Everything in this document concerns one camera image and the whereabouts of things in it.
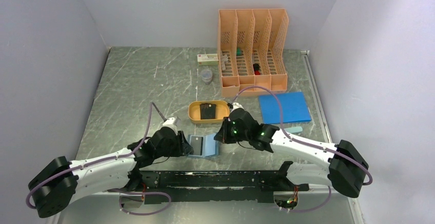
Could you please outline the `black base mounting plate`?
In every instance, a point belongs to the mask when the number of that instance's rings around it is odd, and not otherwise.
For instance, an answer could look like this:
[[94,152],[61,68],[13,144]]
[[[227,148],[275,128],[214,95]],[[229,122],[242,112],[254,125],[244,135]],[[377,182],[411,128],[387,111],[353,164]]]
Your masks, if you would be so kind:
[[245,201],[273,203],[275,192],[308,191],[294,185],[282,170],[260,171],[145,171],[129,175],[121,189],[164,192],[173,202]]

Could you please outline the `blue leather card holder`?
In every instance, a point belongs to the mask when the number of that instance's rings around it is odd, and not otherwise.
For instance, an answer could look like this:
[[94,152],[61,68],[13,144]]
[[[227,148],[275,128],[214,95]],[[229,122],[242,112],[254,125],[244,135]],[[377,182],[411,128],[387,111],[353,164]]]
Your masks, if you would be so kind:
[[[219,142],[214,139],[215,135],[216,135],[215,133],[209,135],[203,135],[204,137],[203,156],[193,156],[190,153],[188,157],[207,158],[207,157],[218,156]],[[191,135],[188,135],[187,137],[188,143],[189,143],[190,136]]]

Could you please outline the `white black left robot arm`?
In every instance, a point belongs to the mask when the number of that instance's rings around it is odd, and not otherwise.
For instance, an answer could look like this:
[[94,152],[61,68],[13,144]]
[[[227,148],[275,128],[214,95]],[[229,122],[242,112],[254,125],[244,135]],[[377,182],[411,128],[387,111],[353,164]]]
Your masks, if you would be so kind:
[[104,156],[68,161],[53,159],[32,179],[26,201],[40,218],[53,216],[69,204],[107,190],[135,191],[142,187],[141,168],[160,157],[181,157],[193,151],[183,131],[161,127],[145,137]]

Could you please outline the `yellow oval tray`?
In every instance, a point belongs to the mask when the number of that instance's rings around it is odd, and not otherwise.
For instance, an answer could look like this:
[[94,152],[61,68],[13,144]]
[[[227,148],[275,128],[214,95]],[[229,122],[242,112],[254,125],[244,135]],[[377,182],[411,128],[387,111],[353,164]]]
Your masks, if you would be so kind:
[[[201,105],[206,104],[207,108],[214,111],[214,118],[201,118]],[[189,105],[188,116],[193,124],[215,124],[221,123],[224,117],[229,116],[230,109],[224,100],[194,101]]]

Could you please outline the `clear plastic clip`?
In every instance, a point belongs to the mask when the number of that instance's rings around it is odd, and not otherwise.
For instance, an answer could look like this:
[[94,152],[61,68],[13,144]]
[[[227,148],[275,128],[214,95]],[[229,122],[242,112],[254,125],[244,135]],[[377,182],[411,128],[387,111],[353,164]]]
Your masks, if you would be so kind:
[[227,55],[221,55],[221,70],[225,71],[227,69],[227,65],[231,66],[230,60]]

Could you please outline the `green item in organizer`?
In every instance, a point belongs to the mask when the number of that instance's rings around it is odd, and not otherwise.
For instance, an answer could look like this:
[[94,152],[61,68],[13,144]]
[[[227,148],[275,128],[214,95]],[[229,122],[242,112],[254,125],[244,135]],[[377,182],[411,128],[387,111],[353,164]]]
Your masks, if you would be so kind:
[[242,56],[243,55],[243,50],[241,48],[237,48],[236,49],[236,56]]

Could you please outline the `black VIP credit card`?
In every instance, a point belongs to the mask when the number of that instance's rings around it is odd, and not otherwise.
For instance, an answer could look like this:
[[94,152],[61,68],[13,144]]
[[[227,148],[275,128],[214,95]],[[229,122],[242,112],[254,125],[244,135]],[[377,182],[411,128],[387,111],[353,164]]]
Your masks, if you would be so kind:
[[192,147],[191,155],[203,156],[203,147],[204,147],[203,136],[191,135],[189,139],[189,143]]

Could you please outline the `orange plastic file organizer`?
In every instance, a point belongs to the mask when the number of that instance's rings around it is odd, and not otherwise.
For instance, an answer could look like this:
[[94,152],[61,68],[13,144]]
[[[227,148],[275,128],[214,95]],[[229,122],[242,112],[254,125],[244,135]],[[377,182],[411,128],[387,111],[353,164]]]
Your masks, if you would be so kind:
[[[289,22],[285,9],[219,10],[217,55],[222,97],[287,91],[283,51]],[[236,56],[237,48],[243,50],[242,56]],[[231,63],[225,71],[221,70],[221,55],[227,55]],[[261,75],[254,74],[255,63],[260,65]]]

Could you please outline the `red black item in organizer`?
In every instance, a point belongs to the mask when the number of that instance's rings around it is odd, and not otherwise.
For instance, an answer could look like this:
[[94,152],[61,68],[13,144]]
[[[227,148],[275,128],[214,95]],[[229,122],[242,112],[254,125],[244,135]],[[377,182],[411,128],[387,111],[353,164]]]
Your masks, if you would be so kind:
[[255,63],[252,65],[253,66],[253,70],[254,70],[254,74],[255,75],[261,75],[261,67],[259,64]]

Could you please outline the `clear small jar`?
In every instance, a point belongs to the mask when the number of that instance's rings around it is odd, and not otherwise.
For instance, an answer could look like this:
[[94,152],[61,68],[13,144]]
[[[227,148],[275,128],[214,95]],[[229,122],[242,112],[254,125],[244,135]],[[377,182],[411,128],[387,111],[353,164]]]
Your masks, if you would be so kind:
[[202,79],[202,81],[205,83],[205,84],[210,84],[211,82],[212,82],[212,79],[213,79],[213,73],[212,73],[212,71],[210,70],[210,69],[203,69],[201,72],[200,72],[200,76],[201,76],[201,79]]

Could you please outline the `white small carton box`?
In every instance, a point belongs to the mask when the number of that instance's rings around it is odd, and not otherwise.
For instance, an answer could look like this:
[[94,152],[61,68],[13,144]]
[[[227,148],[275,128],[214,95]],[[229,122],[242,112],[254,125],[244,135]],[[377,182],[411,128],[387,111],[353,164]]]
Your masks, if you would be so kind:
[[212,54],[198,54],[197,63],[199,66],[217,65],[219,63],[218,55]]

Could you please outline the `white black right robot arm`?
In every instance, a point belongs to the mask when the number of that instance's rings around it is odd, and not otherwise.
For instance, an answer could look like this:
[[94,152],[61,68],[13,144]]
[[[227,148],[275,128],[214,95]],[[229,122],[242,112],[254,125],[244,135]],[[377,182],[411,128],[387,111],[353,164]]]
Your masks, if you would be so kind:
[[278,126],[259,124],[242,108],[232,110],[224,118],[214,140],[223,144],[247,141],[259,151],[285,153],[308,161],[306,165],[293,163],[277,176],[282,190],[315,184],[357,198],[368,176],[369,165],[351,142],[341,140],[332,144],[289,134]]

